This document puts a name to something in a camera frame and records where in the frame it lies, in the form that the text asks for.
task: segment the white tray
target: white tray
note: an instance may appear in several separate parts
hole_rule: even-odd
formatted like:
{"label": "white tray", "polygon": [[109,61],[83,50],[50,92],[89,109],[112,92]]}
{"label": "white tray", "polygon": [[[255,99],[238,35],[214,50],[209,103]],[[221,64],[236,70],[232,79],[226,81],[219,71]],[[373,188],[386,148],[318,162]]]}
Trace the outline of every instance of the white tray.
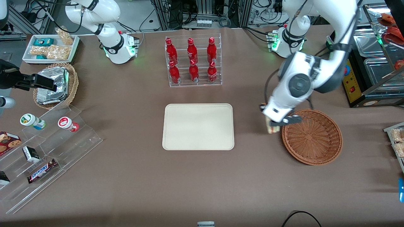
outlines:
{"label": "white tray", "polygon": [[231,150],[233,107],[227,103],[169,104],[164,114],[166,150]]}
{"label": "white tray", "polygon": [[31,47],[34,44],[34,41],[36,39],[41,39],[41,38],[53,38],[54,42],[53,44],[55,45],[60,45],[64,46],[64,43],[60,39],[59,35],[33,35],[31,39],[29,40],[27,49],[25,50],[24,56],[23,56],[23,61],[28,63],[28,64],[53,64],[53,63],[70,63],[73,60],[74,53],[76,52],[78,43],[80,41],[80,38],[76,35],[70,35],[73,38],[73,44],[72,44],[72,50],[70,51],[69,57],[67,60],[55,60],[55,59],[36,59],[36,56],[32,56],[29,54],[29,51]]}

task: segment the aluminum foil package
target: aluminum foil package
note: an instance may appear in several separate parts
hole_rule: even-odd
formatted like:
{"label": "aluminum foil package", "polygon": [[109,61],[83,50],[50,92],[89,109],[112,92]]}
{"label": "aluminum foil package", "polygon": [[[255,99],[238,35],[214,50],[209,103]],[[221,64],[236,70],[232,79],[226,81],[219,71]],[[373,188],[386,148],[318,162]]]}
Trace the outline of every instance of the aluminum foil package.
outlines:
{"label": "aluminum foil package", "polygon": [[44,69],[38,74],[54,80],[57,86],[56,92],[51,90],[38,88],[36,100],[39,104],[46,105],[52,103],[60,103],[67,98],[69,90],[69,72],[64,67],[53,67]]}

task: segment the snickers bar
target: snickers bar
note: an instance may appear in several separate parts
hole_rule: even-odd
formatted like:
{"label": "snickers bar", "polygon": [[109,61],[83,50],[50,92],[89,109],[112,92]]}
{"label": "snickers bar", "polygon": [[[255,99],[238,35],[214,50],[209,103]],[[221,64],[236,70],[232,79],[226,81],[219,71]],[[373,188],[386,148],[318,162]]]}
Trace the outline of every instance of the snickers bar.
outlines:
{"label": "snickers bar", "polygon": [[38,178],[42,177],[47,173],[49,170],[51,170],[52,167],[57,166],[57,163],[55,162],[54,159],[52,161],[46,163],[43,167],[41,167],[39,170],[37,170],[35,173],[33,173],[30,177],[27,177],[28,183],[32,183],[36,181]]}
{"label": "snickers bar", "polygon": [[7,185],[10,183],[10,180],[7,178],[4,171],[0,171],[0,185]]}
{"label": "snickers bar", "polygon": [[24,152],[25,158],[29,162],[35,163],[41,159],[39,157],[38,153],[36,153],[36,150],[32,147],[28,147],[28,146],[23,147],[23,152]]}

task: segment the small bottle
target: small bottle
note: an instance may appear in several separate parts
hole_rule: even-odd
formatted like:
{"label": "small bottle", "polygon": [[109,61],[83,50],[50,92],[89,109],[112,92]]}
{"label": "small bottle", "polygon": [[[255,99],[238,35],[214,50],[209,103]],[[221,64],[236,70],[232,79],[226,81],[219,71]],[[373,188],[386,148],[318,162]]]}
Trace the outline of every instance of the small bottle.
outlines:
{"label": "small bottle", "polygon": [[198,66],[196,66],[195,60],[191,60],[189,62],[189,64],[191,65],[189,67],[189,74],[191,75],[191,80],[194,83],[197,83],[199,81],[199,70],[198,70]]}
{"label": "small bottle", "polygon": [[2,96],[0,97],[0,109],[9,109],[15,106],[15,100],[13,98]]}
{"label": "small bottle", "polygon": [[171,76],[171,81],[174,84],[181,83],[181,77],[179,76],[179,70],[175,66],[174,61],[170,61],[169,66],[170,66],[169,72],[170,72],[170,76]]}
{"label": "small bottle", "polygon": [[20,123],[23,126],[33,127],[34,129],[37,130],[41,130],[46,126],[46,122],[44,120],[41,120],[37,118],[35,115],[30,113],[24,114],[20,119]]}
{"label": "small bottle", "polygon": [[210,83],[214,83],[215,82],[215,80],[216,80],[216,73],[217,73],[217,70],[216,70],[216,67],[215,67],[215,62],[214,61],[212,61],[210,64],[209,64],[209,68],[208,68],[208,81],[210,82]]}
{"label": "small bottle", "polygon": [[171,41],[170,38],[166,38],[166,44],[167,44],[168,59],[170,59],[170,61],[173,61],[175,65],[178,65],[177,49],[173,45],[173,42]]}
{"label": "small bottle", "polygon": [[215,38],[209,38],[209,45],[208,45],[208,63],[210,64],[212,61],[216,62],[216,45],[215,45]]}
{"label": "small bottle", "polygon": [[189,60],[195,60],[195,64],[198,64],[198,52],[196,51],[196,46],[194,45],[194,40],[192,38],[188,39],[187,51]]}
{"label": "small bottle", "polygon": [[75,132],[80,128],[77,122],[72,121],[68,117],[60,118],[57,125],[63,129],[70,130],[70,132]]}

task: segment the round basket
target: round basket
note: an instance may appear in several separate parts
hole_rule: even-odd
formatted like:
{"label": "round basket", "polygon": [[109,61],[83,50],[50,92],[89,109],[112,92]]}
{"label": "round basket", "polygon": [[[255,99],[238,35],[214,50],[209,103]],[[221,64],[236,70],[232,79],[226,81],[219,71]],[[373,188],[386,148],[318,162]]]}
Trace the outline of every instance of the round basket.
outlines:
{"label": "round basket", "polygon": [[[78,77],[77,77],[77,73],[74,70],[73,66],[68,64],[68,63],[55,63],[52,64],[48,67],[48,68],[53,68],[53,67],[64,67],[67,69],[67,71],[69,72],[69,92],[67,95],[66,100],[64,101],[66,104],[70,104],[72,103],[76,92],[77,92],[77,88],[78,88]],[[38,89],[34,89],[34,102],[37,106],[45,108],[45,109],[52,109],[54,106],[56,106],[59,103],[52,103],[52,104],[47,104],[47,105],[41,105],[36,101],[36,96],[38,94]]]}
{"label": "round basket", "polygon": [[334,161],[342,150],[337,124],[317,110],[303,109],[295,114],[302,117],[302,122],[282,128],[282,140],[290,154],[312,166]]}

